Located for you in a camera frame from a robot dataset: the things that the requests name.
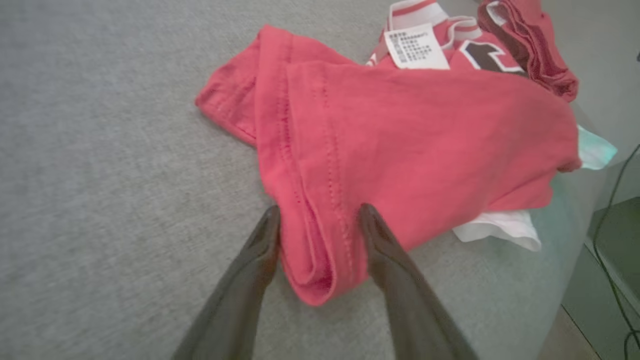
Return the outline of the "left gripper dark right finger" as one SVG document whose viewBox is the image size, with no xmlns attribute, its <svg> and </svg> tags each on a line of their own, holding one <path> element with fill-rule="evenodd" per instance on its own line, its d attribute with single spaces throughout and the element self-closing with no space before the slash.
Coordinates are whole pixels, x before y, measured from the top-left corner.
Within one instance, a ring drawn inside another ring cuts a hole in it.
<svg viewBox="0 0 640 360">
<path fill-rule="evenodd" d="M 358 211 L 367 271 L 384 295 L 398 360 L 476 360 L 477 354 L 425 276 L 370 203 Z"/>
</svg>

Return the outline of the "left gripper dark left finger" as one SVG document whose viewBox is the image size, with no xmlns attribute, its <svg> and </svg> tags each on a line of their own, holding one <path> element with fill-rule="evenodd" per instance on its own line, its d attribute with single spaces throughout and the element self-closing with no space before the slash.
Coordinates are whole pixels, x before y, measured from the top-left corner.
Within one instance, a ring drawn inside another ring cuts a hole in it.
<svg viewBox="0 0 640 360">
<path fill-rule="evenodd" d="M 174 360 L 251 360 L 265 291 L 279 262 L 281 210 L 269 207 L 215 285 Z"/>
</svg>

